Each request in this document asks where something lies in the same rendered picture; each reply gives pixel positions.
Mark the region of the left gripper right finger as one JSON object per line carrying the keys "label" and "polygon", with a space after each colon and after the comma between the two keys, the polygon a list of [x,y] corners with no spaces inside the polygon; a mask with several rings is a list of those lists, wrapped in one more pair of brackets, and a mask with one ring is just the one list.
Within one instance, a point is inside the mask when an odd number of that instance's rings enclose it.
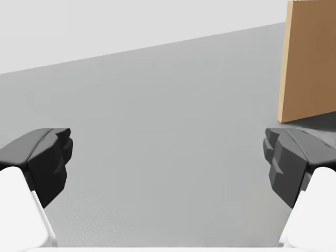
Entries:
{"label": "left gripper right finger", "polygon": [[336,248],[336,148],[301,129],[267,128],[272,190],[291,208],[284,247]]}

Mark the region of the tall board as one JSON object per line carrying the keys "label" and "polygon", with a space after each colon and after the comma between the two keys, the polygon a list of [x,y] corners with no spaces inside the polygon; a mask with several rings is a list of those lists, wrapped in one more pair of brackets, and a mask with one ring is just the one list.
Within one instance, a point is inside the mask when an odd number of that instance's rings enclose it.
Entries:
{"label": "tall board", "polygon": [[278,121],[336,112],[336,0],[288,0]]}

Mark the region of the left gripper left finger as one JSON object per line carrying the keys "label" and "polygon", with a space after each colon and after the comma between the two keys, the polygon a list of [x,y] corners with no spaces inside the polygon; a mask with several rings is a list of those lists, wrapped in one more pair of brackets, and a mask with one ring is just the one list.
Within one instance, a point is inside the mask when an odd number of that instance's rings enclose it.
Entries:
{"label": "left gripper left finger", "polygon": [[70,135],[41,128],[0,148],[0,248],[58,247],[45,208],[65,188]]}

